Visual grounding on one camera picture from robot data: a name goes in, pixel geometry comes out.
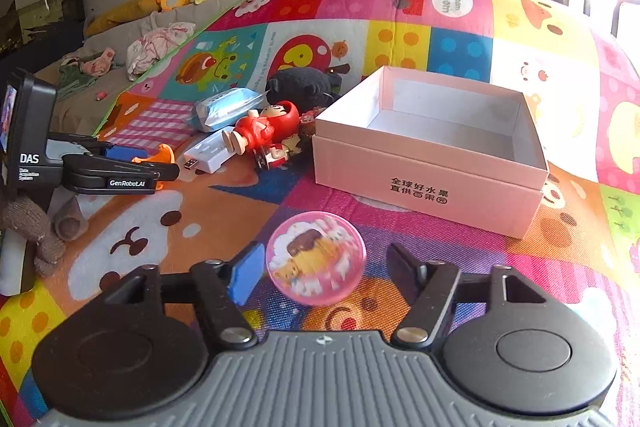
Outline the knit gloved left hand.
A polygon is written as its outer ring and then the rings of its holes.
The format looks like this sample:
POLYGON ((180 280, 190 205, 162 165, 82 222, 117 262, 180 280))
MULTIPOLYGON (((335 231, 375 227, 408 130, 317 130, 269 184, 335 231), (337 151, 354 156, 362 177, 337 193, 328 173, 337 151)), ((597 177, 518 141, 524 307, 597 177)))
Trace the knit gloved left hand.
POLYGON ((16 232, 36 245, 34 265, 40 277, 50 277, 64 257, 66 244, 84 235, 88 226, 76 196, 53 219, 25 195, 14 200, 1 197, 1 230, 16 232))

